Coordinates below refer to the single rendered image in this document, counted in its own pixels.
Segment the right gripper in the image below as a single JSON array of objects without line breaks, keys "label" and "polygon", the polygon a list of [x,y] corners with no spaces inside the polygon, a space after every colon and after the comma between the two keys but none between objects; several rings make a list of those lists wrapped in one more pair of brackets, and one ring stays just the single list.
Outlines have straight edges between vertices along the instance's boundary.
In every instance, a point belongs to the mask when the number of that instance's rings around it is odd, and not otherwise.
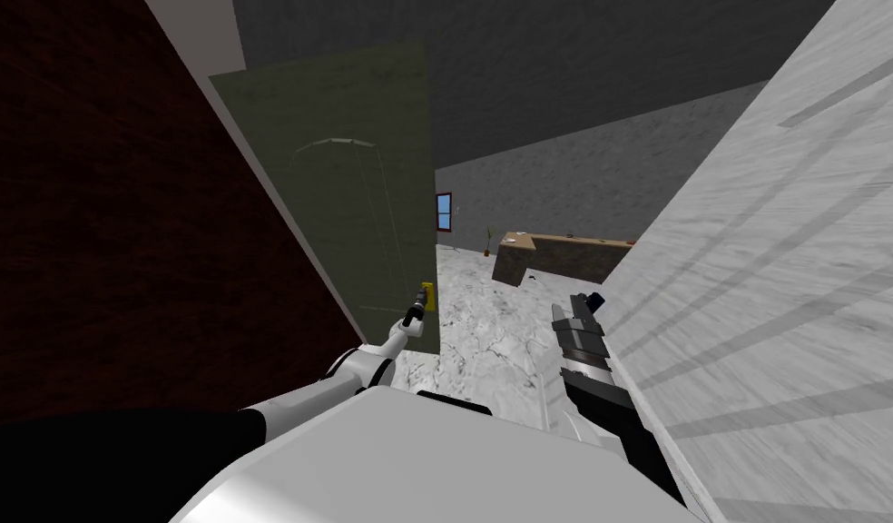
[{"label": "right gripper", "polygon": [[584,293],[572,294],[572,317],[554,314],[551,326],[564,353],[589,359],[604,360],[610,357],[604,343],[604,330],[593,316],[604,303],[605,299],[598,292],[588,296]]}]

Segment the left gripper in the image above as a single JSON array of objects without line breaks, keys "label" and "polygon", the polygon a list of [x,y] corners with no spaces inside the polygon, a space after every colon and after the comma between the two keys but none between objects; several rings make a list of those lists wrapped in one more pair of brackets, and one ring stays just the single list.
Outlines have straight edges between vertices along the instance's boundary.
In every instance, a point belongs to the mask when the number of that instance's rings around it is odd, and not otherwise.
[{"label": "left gripper", "polygon": [[409,326],[412,320],[422,321],[428,301],[428,291],[420,289],[414,303],[409,307],[402,321],[403,326]]}]

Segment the brown desk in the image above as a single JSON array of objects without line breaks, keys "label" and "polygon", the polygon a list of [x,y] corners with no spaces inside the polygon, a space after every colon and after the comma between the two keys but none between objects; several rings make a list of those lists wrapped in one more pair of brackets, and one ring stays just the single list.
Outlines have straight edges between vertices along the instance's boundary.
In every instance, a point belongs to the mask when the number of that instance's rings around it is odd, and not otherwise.
[{"label": "brown desk", "polygon": [[518,287],[533,270],[602,284],[633,247],[633,242],[507,232],[496,252],[492,279]]}]

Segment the olive green door leaf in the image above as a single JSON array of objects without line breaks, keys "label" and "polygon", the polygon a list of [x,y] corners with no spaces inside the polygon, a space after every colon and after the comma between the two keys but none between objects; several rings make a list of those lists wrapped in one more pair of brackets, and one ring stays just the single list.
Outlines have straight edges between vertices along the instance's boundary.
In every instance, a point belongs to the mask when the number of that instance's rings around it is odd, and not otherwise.
[{"label": "olive green door leaf", "polygon": [[211,83],[359,330],[381,344],[437,279],[424,45],[322,55]]}]

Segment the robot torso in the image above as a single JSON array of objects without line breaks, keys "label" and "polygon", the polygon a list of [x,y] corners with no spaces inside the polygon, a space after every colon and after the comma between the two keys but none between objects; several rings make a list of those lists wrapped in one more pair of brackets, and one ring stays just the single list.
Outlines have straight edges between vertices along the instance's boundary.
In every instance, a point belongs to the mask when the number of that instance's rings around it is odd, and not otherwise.
[{"label": "robot torso", "polygon": [[230,464],[171,523],[701,523],[624,458],[376,387]]}]

